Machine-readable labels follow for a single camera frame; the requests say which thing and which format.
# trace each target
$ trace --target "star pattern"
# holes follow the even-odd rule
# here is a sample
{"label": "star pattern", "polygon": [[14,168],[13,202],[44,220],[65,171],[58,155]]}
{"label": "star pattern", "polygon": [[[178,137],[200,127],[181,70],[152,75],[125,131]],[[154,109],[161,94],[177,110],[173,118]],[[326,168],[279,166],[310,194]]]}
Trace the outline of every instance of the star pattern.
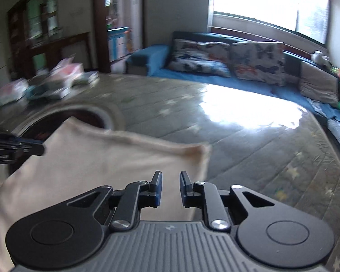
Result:
{"label": "star pattern", "polygon": [[193,95],[185,95],[185,96],[183,96],[181,98],[182,99],[192,99],[192,98],[194,98],[194,96]]}
{"label": "star pattern", "polygon": [[336,272],[337,270],[340,270],[340,259],[337,256],[335,257],[333,268],[334,268],[334,272]]}
{"label": "star pattern", "polygon": [[297,171],[297,168],[289,167],[287,169],[287,173],[289,173],[292,177],[292,180],[300,176],[299,172]]}
{"label": "star pattern", "polygon": [[167,116],[169,115],[171,112],[171,109],[167,108],[167,109],[162,109],[159,111],[159,114],[161,114],[162,116]]}
{"label": "star pattern", "polygon": [[326,187],[325,194],[331,198],[334,195],[334,191],[331,188]]}
{"label": "star pattern", "polygon": [[283,190],[277,191],[275,196],[279,201],[284,201],[287,198],[287,194]]}
{"label": "star pattern", "polygon": [[106,98],[106,97],[108,97],[110,95],[111,95],[111,93],[105,93],[105,94],[101,95],[101,98]]}
{"label": "star pattern", "polygon": [[165,104],[166,104],[166,105],[174,105],[176,102],[177,102],[176,100],[170,99],[170,100],[167,100],[167,101],[165,102]]}
{"label": "star pattern", "polygon": [[200,129],[201,129],[201,126],[199,126],[199,125],[193,125],[193,126],[188,128],[188,130],[191,130],[195,133],[198,133],[200,131]]}

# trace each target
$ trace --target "blue sofa cushion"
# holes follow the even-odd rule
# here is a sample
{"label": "blue sofa cushion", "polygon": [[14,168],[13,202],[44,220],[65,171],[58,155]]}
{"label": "blue sofa cushion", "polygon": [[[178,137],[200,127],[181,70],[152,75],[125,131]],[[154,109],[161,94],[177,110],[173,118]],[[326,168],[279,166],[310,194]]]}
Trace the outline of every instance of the blue sofa cushion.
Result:
{"label": "blue sofa cushion", "polygon": [[305,61],[307,63],[310,63],[313,66],[316,66],[317,68],[333,75],[334,77],[337,77],[337,75],[330,70],[326,70],[322,68],[321,66],[317,65],[311,60],[308,60],[304,57],[298,56],[296,54],[290,53],[288,51],[284,51],[285,56],[285,72],[289,75],[296,76],[298,78],[301,77],[301,61]]}
{"label": "blue sofa cushion", "polygon": [[340,110],[337,108],[332,107],[330,104],[322,103],[316,100],[311,100],[313,105],[317,107],[317,109],[322,111],[322,114],[328,120],[336,120],[340,122]]}
{"label": "blue sofa cushion", "polygon": [[235,76],[231,78],[223,78],[220,76],[215,75],[194,75],[192,73],[186,72],[177,72],[168,69],[161,69],[156,71],[153,76],[157,76],[160,78],[168,78],[168,79],[178,79],[178,80],[186,80],[186,81],[194,81],[194,82],[201,82],[213,85],[224,86],[228,88],[234,88],[238,90],[254,92],[266,96],[275,96],[271,92],[271,86],[258,82],[258,81],[248,81],[248,80],[241,80]]}
{"label": "blue sofa cushion", "polygon": [[227,35],[213,34],[213,33],[200,33],[200,32],[178,32],[172,33],[172,41],[174,39],[184,39],[196,42],[223,42],[227,44],[240,43],[248,40],[236,38]]}
{"label": "blue sofa cushion", "polygon": [[138,50],[126,60],[127,63],[135,66],[146,66],[148,75],[164,67],[169,56],[169,46],[158,44]]}

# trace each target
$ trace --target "towel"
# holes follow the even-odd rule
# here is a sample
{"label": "towel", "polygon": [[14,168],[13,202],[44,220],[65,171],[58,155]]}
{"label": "towel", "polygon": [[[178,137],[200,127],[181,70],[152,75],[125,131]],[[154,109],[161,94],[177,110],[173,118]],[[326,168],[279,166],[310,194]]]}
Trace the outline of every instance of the towel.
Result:
{"label": "towel", "polygon": [[208,144],[176,144],[125,131],[98,129],[74,118],[45,141],[44,156],[30,157],[0,187],[0,272],[13,268],[5,235],[17,220],[101,185],[124,189],[163,172],[160,207],[142,209],[142,220],[188,221],[194,209],[181,203],[179,173],[206,177]]}

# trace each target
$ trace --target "blue couch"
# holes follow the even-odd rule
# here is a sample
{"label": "blue couch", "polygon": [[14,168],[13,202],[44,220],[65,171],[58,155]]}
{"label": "blue couch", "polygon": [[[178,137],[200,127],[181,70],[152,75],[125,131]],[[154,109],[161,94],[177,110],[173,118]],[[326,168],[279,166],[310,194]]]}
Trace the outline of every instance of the blue couch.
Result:
{"label": "blue couch", "polygon": [[[194,32],[174,32],[172,42],[174,39],[186,39],[198,42],[221,41],[232,44],[237,42],[248,41],[232,36],[212,34],[212,33],[194,33]],[[234,88],[243,91],[254,92],[271,97],[282,98],[295,102],[303,106],[308,111],[312,112],[318,122],[323,126],[327,126],[327,118],[325,115],[315,111],[315,109],[308,103],[307,99],[298,91],[297,83],[288,83],[285,87],[269,85],[258,81],[249,81],[238,79],[235,75],[230,78],[223,78],[217,75],[202,75],[193,74],[189,72],[177,72],[168,70],[166,68],[172,53],[172,46],[168,45],[153,45],[146,49],[139,50],[132,54],[126,61],[127,66],[146,67],[147,76],[155,76],[169,79],[181,79],[188,81],[196,81],[208,84],[215,84],[219,86]],[[296,81],[301,76],[301,61],[306,61],[315,65],[312,61],[292,54],[284,52],[285,55],[285,71],[287,74],[296,78]]]}

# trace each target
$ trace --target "floor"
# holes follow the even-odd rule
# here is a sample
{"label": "floor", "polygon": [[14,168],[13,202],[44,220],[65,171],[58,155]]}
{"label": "floor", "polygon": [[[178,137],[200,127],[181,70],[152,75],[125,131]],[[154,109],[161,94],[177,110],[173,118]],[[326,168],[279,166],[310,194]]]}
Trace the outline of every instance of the floor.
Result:
{"label": "floor", "polygon": [[[124,64],[116,62],[113,70],[123,71]],[[244,185],[323,218],[340,239],[340,151],[333,140],[336,153],[330,150],[314,117],[300,114],[297,105],[179,80],[100,74],[100,83],[72,100],[115,104],[126,131],[177,143],[212,144],[207,181],[221,189]],[[239,99],[249,99],[255,115],[245,115]],[[264,109],[270,105],[274,109]],[[6,106],[0,125],[4,121],[8,129],[16,128],[36,109],[19,103]],[[340,258],[338,251],[331,261]]]}
{"label": "floor", "polygon": [[126,64],[125,61],[127,59],[127,56],[120,59],[119,61],[116,61],[115,63],[111,64],[111,72],[112,73],[125,73],[126,71]]}
{"label": "floor", "polygon": [[329,130],[327,130],[326,132],[326,136],[328,138],[328,140],[330,141],[331,145],[333,146],[333,149],[336,152],[336,155],[338,156],[339,160],[340,160],[340,145],[337,142],[337,140],[335,139],[335,137],[331,134],[331,132]]}

